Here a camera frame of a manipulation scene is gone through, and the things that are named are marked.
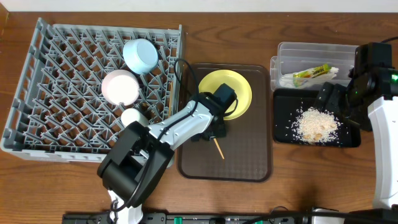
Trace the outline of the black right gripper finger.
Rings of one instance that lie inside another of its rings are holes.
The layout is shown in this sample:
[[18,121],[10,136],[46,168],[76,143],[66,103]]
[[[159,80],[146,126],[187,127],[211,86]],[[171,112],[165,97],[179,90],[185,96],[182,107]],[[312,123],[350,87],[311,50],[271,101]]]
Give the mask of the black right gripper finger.
[[325,82],[321,87],[320,91],[318,92],[313,107],[315,109],[325,109],[329,97],[332,94],[332,91],[333,91],[333,84]]
[[328,83],[330,88],[328,95],[328,111],[339,119],[346,118],[346,87],[340,84]]

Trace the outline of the yellow round plate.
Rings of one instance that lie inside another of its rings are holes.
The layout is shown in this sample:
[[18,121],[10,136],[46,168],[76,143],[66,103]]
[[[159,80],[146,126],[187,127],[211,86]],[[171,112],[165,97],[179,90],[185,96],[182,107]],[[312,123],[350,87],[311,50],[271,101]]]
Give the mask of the yellow round plate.
[[207,74],[199,84],[200,92],[215,93],[221,84],[231,87],[237,96],[238,102],[226,110],[229,113],[224,120],[232,120],[242,116],[250,107],[252,101],[252,90],[249,82],[238,72],[232,70],[216,70]]

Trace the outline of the leftover rice food waste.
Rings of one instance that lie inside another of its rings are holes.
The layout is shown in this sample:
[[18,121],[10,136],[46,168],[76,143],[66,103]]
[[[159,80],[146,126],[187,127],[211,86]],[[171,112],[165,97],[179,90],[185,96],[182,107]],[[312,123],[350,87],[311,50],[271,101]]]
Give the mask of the leftover rice food waste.
[[338,139],[338,130],[342,123],[329,111],[299,109],[298,116],[292,121],[293,139],[307,144],[326,144]]

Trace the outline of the green orange snack wrapper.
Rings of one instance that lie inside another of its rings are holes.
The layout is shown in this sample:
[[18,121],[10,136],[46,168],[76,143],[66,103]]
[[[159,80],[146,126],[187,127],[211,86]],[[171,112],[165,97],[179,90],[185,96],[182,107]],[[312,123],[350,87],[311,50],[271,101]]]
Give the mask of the green orange snack wrapper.
[[304,70],[302,72],[298,72],[293,74],[294,80],[293,84],[298,87],[301,86],[303,83],[303,80],[299,80],[299,78],[315,78],[320,75],[324,75],[328,73],[331,70],[331,66],[328,64],[324,64],[319,67],[314,67],[314,68],[309,68],[307,70]]

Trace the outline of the white napkin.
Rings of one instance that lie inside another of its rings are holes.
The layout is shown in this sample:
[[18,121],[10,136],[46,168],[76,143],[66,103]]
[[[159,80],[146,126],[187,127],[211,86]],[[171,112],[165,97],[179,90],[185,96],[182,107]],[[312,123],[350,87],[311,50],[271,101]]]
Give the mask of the white napkin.
[[[337,73],[339,72],[339,68],[332,67],[329,72],[323,75],[319,75],[315,77],[315,79],[323,79],[323,80],[332,80],[336,78]],[[279,78],[279,85],[284,88],[298,88],[298,89],[304,89],[304,88],[310,88],[311,86],[314,86],[315,82],[309,82],[309,81],[302,81],[299,79],[295,79],[293,77],[293,73],[288,73],[283,75],[281,78]]]

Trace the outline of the white cup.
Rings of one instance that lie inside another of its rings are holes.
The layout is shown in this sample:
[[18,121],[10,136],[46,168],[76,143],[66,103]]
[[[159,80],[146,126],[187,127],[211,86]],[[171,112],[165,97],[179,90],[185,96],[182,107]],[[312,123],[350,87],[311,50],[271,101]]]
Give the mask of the white cup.
[[129,124],[135,121],[139,122],[143,126],[149,125],[149,120],[135,108],[128,108],[122,112],[121,122],[124,127],[127,127]]

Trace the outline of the light blue bowl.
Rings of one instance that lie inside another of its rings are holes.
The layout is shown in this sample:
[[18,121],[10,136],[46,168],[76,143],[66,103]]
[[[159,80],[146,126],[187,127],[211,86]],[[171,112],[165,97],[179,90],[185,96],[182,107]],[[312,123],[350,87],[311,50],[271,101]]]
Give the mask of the light blue bowl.
[[123,59],[131,71],[145,75],[155,69],[159,56],[152,42],[147,39],[135,39],[124,44]]

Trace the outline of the pink bowl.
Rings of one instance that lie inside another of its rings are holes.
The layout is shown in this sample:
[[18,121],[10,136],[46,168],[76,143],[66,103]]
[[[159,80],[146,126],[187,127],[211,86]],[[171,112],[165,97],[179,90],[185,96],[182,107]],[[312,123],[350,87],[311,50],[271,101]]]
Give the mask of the pink bowl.
[[139,90],[137,78],[127,70],[109,72],[101,83],[101,92],[112,105],[133,104],[138,99]]

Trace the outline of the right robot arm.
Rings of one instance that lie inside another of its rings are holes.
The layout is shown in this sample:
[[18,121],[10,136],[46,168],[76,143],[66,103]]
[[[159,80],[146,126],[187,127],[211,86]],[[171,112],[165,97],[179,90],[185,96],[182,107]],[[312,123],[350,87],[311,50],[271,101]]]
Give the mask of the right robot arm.
[[314,108],[373,132],[376,188],[369,210],[337,214],[326,222],[397,223],[397,69],[388,40],[360,45],[348,86],[326,82]]

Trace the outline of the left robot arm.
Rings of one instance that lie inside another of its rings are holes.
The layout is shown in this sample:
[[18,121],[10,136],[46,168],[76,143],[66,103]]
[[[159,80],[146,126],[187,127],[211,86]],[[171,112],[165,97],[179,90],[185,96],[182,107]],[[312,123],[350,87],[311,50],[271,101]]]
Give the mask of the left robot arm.
[[175,150],[192,137],[218,134],[227,109],[237,103],[235,91],[221,84],[214,93],[196,92],[186,107],[148,126],[129,124],[97,170],[113,196],[111,208],[98,223],[139,223],[141,205],[154,191]]

